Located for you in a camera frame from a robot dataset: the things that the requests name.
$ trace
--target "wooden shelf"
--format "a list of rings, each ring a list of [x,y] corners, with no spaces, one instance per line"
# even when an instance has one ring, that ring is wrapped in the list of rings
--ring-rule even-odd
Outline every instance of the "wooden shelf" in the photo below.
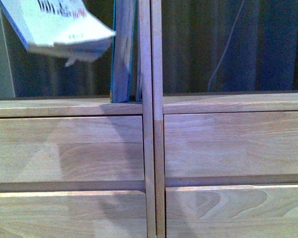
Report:
[[[110,103],[109,98],[0,101],[0,118],[140,115],[141,103]]]
[[[163,97],[164,114],[298,111],[298,93]]]

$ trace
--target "blue book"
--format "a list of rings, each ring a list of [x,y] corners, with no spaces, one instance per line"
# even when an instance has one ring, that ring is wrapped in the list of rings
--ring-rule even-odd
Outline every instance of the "blue book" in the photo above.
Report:
[[[110,99],[112,103],[130,100],[133,44],[136,23],[136,0],[114,0]]]

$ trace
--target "light wood surface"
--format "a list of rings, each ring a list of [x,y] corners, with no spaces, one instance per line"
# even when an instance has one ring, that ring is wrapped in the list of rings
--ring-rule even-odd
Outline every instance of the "light wood surface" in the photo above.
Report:
[[[151,74],[151,31],[150,1],[138,1],[140,77],[143,92],[144,157],[148,238],[156,236],[155,190],[154,190],[154,152],[153,152],[153,110]]]
[[[298,93],[163,97],[164,114],[298,110]]]
[[[144,180],[141,116],[0,119],[0,183]]]
[[[166,189],[168,238],[298,237],[298,185]]]
[[[110,103],[109,98],[0,101],[0,118],[142,114],[141,103]]]
[[[0,193],[0,238],[146,238],[138,191]]]
[[[157,237],[165,237],[161,0],[151,0],[152,91]]]
[[[298,112],[165,115],[167,178],[298,175]]]

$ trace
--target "wooden cabinet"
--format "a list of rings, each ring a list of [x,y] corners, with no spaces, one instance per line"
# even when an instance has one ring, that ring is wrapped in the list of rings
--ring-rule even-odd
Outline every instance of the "wooden cabinet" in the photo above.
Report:
[[[282,96],[165,98],[168,238],[298,237],[298,95]]]
[[[0,238],[154,237],[144,128],[138,103],[0,102]]]

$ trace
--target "book spine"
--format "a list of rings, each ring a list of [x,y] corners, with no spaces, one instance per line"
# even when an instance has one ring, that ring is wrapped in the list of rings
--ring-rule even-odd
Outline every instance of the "book spine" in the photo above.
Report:
[[[4,6],[4,4],[2,3],[1,0],[0,0],[0,8],[1,8],[2,12],[4,13],[4,15],[6,16],[6,18],[8,19],[8,21],[11,24],[12,28],[14,29],[14,31],[18,35],[18,37],[19,37],[20,41],[22,42],[22,44],[24,45],[25,49],[28,51],[29,50],[29,44],[28,44],[28,42],[25,40],[24,36],[22,35],[22,33],[19,30],[19,28],[16,25],[16,23],[12,20],[12,17],[10,15],[10,13],[5,8],[5,6]]]
[[[116,30],[116,0],[114,0],[114,9],[113,9],[113,30],[114,31]],[[113,102],[115,39],[116,39],[116,36],[113,37],[112,52],[111,52],[110,102]]]
[[[137,0],[134,0],[134,12],[133,12],[133,28],[132,28],[132,39],[131,39],[131,51],[130,51],[130,67],[129,67],[129,82],[128,82],[128,101],[130,100],[131,82],[133,76],[133,59],[134,59],[134,39],[135,39],[135,28],[136,28],[136,9]]]

